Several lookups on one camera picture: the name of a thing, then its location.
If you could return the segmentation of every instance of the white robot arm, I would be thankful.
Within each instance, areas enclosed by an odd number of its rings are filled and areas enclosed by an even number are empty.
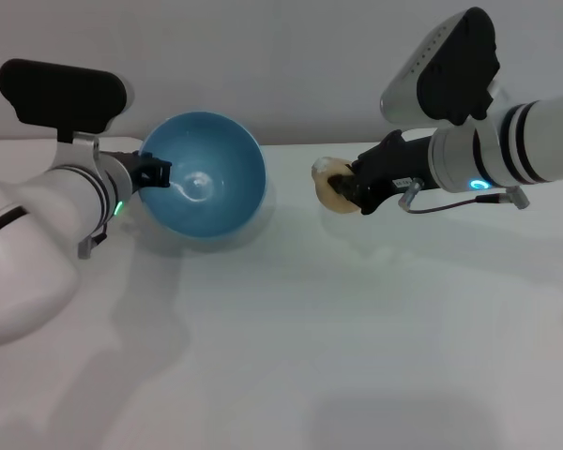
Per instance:
[[[0,182],[1,345],[68,303],[79,284],[72,250],[89,258],[133,192],[169,186],[170,163],[99,151],[94,133],[126,105],[125,87],[112,74],[12,60],[0,71],[0,89],[23,122],[58,129],[47,172],[18,185]]]
[[[353,175],[329,184],[370,214],[403,194],[408,212],[423,189],[465,192],[505,188],[467,203],[527,207],[521,185],[563,179],[563,98],[487,113],[499,64],[495,30],[477,7],[457,14],[428,35],[384,92],[382,113],[395,125],[438,127],[433,136],[405,142],[395,130],[350,165]]]

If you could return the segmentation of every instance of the white table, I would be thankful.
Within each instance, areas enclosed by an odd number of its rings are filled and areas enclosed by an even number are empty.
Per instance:
[[[0,142],[0,178],[53,146]],[[524,212],[327,213],[312,162],[368,147],[265,147],[265,206],[225,245],[132,202],[65,311],[0,348],[0,450],[563,450],[563,183]]]

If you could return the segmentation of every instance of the food item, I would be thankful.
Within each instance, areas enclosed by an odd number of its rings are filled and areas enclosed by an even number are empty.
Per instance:
[[[312,180],[315,182],[315,193],[319,202],[330,211],[339,214],[348,214],[358,211],[358,206],[347,201],[338,194],[327,180],[334,175],[351,175],[350,161],[335,157],[320,157],[311,168]]]

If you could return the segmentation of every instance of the metal bracket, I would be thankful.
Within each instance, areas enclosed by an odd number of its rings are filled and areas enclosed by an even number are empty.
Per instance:
[[[100,181],[101,187],[104,190],[104,201],[105,204],[108,205],[108,210],[106,211],[104,220],[97,224],[96,230],[99,229],[111,218],[116,207],[115,204],[112,204],[114,202],[110,200],[115,198],[113,183],[109,181],[108,174],[100,164],[99,138],[90,134],[75,133],[72,143],[57,142],[56,155],[54,156],[51,169],[63,166],[83,169]],[[104,239],[106,239],[105,232],[95,237],[91,234],[87,236],[77,246],[78,258],[81,260],[89,259],[92,248],[97,246]]]
[[[410,212],[411,203],[415,200],[415,196],[419,194],[422,189],[423,182],[420,179],[415,178],[409,185],[409,188],[406,190],[406,192],[398,200],[398,205],[403,211],[407,213]]]
[[[507,197],[510,203],[517,206],[517,209],[526,209],[529,206],[529,199],[519,186],[507,187]]]

